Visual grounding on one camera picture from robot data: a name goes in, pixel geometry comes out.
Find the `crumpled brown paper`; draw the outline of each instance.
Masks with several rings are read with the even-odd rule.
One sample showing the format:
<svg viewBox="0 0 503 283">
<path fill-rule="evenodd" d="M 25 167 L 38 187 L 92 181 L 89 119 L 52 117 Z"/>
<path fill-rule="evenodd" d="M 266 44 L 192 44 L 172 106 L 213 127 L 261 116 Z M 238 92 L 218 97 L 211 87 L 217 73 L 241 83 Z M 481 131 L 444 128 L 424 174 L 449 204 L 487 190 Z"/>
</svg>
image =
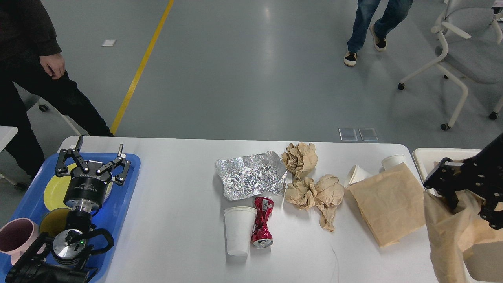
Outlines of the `crumpled brown paper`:
<svg viewBox="0 0 503 283">
<path fill-rule="evenodd" d="M 466 190 L 456 194 L 458 206 L 451 211 L 440 198 L 424 192 L 430 258 L 439 283 L 470 283 L 463 259 L 471 255 L 471 247 L 503 241 L 503 230 L 492 229 L 478 216 L 482 199 Z"/>
<path fill-rule="evenodd" d="M 294 179 L 302 180 L 314 169 L 318 162 L 316 146 L 314 144 L 306 145 L 305 143 L 299 143 L 296 146 L 289 144 L 281 155 L 281 159 Z"/>
<path fill-rule="evenodd" d="M 285 190 L 285 200 L 289 203 L 298 205 L 299 209 L 308 210 L 316 205 L 316 188 L 314 180 L 305 178 L 304 180 L 293 180 L 287 185 Z"/>
<path fill-rule="evenodd" d="M 336 206 L 341 204 L 344 197 L 344 187 L 339 184 L 339 178 L 325 175 L 314 186 L 316 188 L 316 207 L 321 211 L 319 225 L 332 232 L 333 220 L 336 217 Z"/>
<path fill-rule="evenodd" d="M 379 247 L 425 224 L 423 186 L 405 163 L 348 187 Z"/>
<path fill-rule="evenodd" d="M 308 210 L 316 206 L 321 211 L 319 224 L 323 229 L 333 231 L 333 220 L 336 217 L 336 206 L 342 202 L 344 187 L 334 175 L 325 175 L 314 184 L 311 178 L 302 181 L 293 180 L 285 191 L 285 200 Z"/>
</svg>

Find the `black pants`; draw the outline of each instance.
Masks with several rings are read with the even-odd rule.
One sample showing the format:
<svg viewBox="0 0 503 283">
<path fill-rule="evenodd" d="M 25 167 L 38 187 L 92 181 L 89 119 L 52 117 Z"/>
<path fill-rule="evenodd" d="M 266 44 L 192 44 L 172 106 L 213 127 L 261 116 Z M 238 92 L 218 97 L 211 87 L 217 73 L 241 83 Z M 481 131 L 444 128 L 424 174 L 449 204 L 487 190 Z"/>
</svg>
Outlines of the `black pants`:
<svg viewBox="0 0 503 283">
<path fill-rule="evenodd" d="M 110 135 L 110 129 L 103 118 L 89 99 L 77 89 L 77 83 L 70 80 L 68 73 L 58 80 L 53 80 L 40 65 L 39 56 L 30 49 L 2 60 L 0 125 L 18 128 L 18 133 L 6 150 L 28 175 L 35 176 L 45 159 L 31 129 L 25 105 L 13 82 L 47 100 L 61 114 L 70 116 L 90 135 Z"/>
</svg>

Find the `sneaker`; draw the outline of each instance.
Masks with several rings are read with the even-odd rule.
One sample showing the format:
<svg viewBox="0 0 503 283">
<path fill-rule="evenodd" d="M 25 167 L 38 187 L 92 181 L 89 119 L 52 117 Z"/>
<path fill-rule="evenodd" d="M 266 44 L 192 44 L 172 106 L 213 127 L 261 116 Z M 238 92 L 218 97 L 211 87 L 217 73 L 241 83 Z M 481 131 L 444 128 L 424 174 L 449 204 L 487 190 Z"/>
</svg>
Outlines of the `sneaker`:
<svg viewBox="0 0 503 283">
<path fill-rule="evenodd" d="M 353 67 L 356 65 L 356 58 L 358 57 L 358 53 L 354 52 L 346 52 L 346 56 L 344 56 L 344 65 L 348 67 Z"/>
<path fill-rule="evenodd" d="M 386 38 L 379 38 L 377 37 L 375 31 L 374 31 L 374 25 L 370 26 L 370 33 L 372 34 L 372 37 L 374 38 L 374 47 L 377 49 L 379 52 L 383 52 L 386 50 Z"/>
</svg>

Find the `hand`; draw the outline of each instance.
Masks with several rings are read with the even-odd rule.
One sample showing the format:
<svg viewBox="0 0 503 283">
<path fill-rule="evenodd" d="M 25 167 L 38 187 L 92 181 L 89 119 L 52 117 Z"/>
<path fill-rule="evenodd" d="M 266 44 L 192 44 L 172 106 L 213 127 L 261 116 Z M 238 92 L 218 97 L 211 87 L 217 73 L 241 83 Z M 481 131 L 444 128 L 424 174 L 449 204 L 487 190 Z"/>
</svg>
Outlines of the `hand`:
<svg viewBox="0 0 503 283">
<path fill-rule="evenodd" d="M 64 58 L 61 53 L 49 56 L 40 56 L 40 64 L 53 80 L 57 80 L 62 77 L 66 71 L 64 68 Z"/>
</svg>

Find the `pink mug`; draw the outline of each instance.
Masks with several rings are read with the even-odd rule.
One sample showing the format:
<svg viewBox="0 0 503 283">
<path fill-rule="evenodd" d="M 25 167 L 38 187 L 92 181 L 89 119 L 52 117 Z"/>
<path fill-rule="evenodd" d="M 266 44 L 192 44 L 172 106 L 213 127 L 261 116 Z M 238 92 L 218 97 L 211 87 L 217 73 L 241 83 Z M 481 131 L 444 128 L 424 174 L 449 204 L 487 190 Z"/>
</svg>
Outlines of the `pink mug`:
<svg viewBox="0 0 503 283">
<path fill-rule="evenodd" d="M 28 218 L 17 218 L 0 229 L 0 252 L 11 256 L 14 265 L 39 236 L 38 225 Z"/>
</svg>

